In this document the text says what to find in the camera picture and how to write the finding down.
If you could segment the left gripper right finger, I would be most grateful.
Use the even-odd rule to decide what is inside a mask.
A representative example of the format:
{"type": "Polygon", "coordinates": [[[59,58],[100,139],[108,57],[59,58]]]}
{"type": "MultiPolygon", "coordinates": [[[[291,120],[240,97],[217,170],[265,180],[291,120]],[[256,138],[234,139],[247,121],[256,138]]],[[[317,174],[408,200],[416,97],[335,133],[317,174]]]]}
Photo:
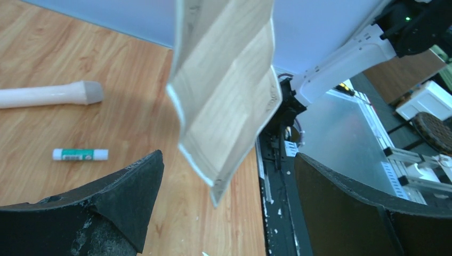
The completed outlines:
{"type": "Polygon", "coordinates": [[[451,210],[418,204],[297,154],[294,171],[314,255],[451,255],[451,210]]]}

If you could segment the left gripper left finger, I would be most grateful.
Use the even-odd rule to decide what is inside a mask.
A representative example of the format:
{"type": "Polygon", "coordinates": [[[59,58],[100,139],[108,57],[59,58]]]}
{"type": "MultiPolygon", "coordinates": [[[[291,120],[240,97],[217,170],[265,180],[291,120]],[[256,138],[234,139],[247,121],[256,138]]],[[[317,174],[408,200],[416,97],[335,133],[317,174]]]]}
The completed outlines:
{"type": "Polygon", "coordinates": [[[1,207],[1,255],[136,255],[164,173],[160,150],[41,201],[1,207]]]}

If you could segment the beige letter paper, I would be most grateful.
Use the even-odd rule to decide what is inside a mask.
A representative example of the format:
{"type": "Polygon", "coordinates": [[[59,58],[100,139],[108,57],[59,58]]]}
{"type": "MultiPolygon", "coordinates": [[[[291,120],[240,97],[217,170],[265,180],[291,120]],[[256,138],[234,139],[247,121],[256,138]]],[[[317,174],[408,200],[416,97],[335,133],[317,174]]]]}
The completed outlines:
{"type": "Polygon", "coordinates": [[[283,96],[273,68],[273,1],[176,1],[166,92],[178,148],[218,206],[283,96]]]}

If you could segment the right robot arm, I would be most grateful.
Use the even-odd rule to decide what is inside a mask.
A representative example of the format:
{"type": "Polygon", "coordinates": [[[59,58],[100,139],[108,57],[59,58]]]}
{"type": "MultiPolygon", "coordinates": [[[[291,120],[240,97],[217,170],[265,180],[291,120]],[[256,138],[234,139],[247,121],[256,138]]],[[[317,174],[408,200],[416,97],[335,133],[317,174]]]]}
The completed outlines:
{"type": "Polygon", "coordinates": [[[393,58],[440,43],[451,1],[276,1],[274,63],[293,73],[264,131],[281,135],[339,83],[393,58]]]}

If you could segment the green white glue stick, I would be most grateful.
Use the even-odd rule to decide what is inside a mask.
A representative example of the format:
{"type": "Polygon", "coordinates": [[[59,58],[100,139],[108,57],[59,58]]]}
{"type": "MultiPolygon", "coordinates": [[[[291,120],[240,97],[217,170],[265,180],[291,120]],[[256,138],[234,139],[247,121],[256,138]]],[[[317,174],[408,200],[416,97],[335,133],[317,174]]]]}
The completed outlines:
{"type": "Polygon", "coordinates": [[[106,161],[108,156],[107,149],[56,148],[52,152],[54,161],[106,161]]]}

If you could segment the pink cylindrical tube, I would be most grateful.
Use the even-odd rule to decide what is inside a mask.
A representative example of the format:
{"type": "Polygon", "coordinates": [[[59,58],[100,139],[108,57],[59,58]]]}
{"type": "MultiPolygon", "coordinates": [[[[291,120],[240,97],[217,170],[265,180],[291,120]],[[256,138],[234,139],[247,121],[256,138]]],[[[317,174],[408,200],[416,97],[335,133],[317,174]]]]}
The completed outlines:
{"type": "Polygon", "coordinates": [[[48,105],[90,105],[104,99],[99,82],[78,81],[65,85],[1,89],[1,108],[48,105]]]}

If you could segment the round dark stool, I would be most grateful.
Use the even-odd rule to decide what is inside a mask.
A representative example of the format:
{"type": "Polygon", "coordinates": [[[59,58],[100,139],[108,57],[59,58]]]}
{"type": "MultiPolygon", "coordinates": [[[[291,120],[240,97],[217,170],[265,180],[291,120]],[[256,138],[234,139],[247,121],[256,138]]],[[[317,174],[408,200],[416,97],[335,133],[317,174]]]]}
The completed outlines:
{"type": "Polygon", "coordinates": [[[430,147],[440,154],[451,156],[451,129],[441,119],[420,112],[413,117],[412,124],[430,147]]]}

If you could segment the white storage box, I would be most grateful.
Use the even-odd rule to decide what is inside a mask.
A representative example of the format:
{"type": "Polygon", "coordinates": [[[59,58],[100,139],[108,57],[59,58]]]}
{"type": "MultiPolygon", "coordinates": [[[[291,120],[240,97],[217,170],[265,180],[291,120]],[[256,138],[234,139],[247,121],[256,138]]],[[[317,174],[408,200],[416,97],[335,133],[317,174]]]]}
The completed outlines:
{"type": "Polygon", "coordinates": [[[451,94],[435,81],[427,81],[395,112],[405,120],[420,112],[427,112],[444,121],[451,117],[451,94]]]}

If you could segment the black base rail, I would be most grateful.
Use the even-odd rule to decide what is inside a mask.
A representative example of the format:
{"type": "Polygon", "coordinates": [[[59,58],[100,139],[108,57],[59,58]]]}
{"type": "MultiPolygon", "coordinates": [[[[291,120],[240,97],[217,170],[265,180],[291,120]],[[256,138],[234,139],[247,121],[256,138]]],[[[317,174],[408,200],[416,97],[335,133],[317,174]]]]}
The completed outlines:
{"type": "Polygon", "coordinates": [[[295,155],[286,153],[283,141],[261,135],[256,156],[266,254],[312,255],[295,180],[295,155]]]}

